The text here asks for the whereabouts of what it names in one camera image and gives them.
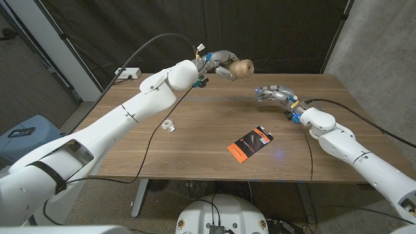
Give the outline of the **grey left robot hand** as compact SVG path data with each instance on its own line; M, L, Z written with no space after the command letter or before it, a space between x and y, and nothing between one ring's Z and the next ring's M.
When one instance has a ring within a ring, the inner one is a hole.
M199 77L205 77L205 74L208 71L214 70L217 75L231 81L234 81L236 76L230 70L225 68L225 65L236 61L238 61L236 54L228 50L210 52L192 60L198 70Z

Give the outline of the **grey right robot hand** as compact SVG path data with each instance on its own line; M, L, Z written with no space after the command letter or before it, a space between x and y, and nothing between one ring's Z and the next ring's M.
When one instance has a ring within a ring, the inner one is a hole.
M294 91L284 85L262 86L255 89L258 101L279 101L284 107L284 115L294 123L300 122L301 115L308 109L308 106L300 101Z

